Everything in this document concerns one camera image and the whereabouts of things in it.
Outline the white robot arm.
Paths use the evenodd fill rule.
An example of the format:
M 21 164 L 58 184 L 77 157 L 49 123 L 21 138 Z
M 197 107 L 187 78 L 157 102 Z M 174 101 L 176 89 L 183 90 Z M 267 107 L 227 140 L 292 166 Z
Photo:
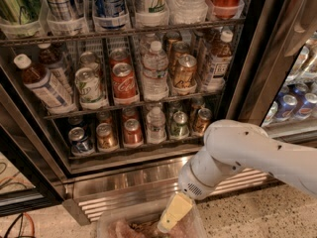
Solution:
M 317 196 L 317 149 L 276 141 L 254 124 L 219 120 L 208 126 L 204 146 L 181 168 L 180 192 L 172 196 L 159 222 L 167 233 L 216 187 L 246 168 L 258 170 Z

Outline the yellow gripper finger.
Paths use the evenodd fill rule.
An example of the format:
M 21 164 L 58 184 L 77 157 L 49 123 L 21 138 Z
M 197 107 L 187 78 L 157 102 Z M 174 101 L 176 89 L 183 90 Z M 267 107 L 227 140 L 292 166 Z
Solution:
M 193 207 L 193 200 L 182 192 L 175 193 L 160 216 L 158 230 L 169 232 Z

